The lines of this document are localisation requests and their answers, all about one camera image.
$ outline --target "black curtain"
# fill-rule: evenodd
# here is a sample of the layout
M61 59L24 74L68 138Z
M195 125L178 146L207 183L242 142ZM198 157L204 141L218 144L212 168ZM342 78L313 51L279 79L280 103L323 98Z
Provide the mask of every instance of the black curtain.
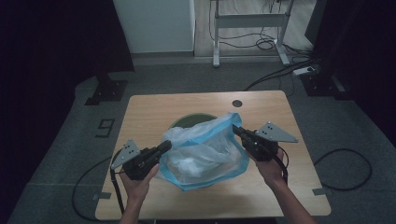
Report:
M89 77L134 71L112 0L0 3L1 216L7 222Z
M396 146L396 3L365 1L338 55L339 78Z

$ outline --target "metal stand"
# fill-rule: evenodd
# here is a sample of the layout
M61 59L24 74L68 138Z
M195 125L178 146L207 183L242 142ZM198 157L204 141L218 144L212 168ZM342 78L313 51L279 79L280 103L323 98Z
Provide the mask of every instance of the metal stand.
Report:
M219 0L216 0L215 12L215 40L213 45L213 66L220 66L219 59L219 29L220 28L248 28L248 27L280 27L279 38L274 40L277 53L283 65L290 65L283 47L283 38L288 27L291 8L294 0L290 0L285 14L249 14L249 15L220 15Z
M99 105L101 102L120 101L128 84L126 80L111 80L107 73L96 76L99 83L93 97L85 105Z
M341 25L338 35L331 44L330 51L321 56L322 58L320 58L321 62L319 63L317 74L313 76L301 76L305 91L309 96L331 95L338 99L350 99L345 88L336 77L335 71L338 65L338 55L342 52L341 47L343 44L345 45L350 27L361 12L363 4L364 1L356 1L353 3L350 12L348 12L346 19Z

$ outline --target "green container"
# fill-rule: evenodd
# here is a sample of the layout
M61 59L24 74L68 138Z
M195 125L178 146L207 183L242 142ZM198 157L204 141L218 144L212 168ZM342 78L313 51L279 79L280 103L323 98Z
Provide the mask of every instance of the green container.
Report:
M217 118L216 116L205 113L189 114L175 121L170 128L175 128L175 127L190 128L195 124L210 121L216 118Z

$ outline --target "blue plastic bag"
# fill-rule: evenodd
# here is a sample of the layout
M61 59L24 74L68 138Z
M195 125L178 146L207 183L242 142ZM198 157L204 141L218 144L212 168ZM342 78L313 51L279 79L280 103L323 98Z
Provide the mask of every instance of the blue plastic bag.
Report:
M241 175L248 168L248 156L235 140L233 125L239 114L196 124L191 128L171 128L163 135L172 148L160 160L159 175L182 190L199 189Z

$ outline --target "tripod base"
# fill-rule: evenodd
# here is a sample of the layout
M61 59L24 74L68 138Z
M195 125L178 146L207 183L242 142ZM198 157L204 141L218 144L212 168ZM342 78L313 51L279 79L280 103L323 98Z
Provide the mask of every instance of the tripod base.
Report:
M105 84L99 82L93 97L88 98L85 105L99 105L101 102L120 101L125 92L128 81L108 81Z
M339 90L332 80L323 84L318 75L300 76L308 96L335 96Z

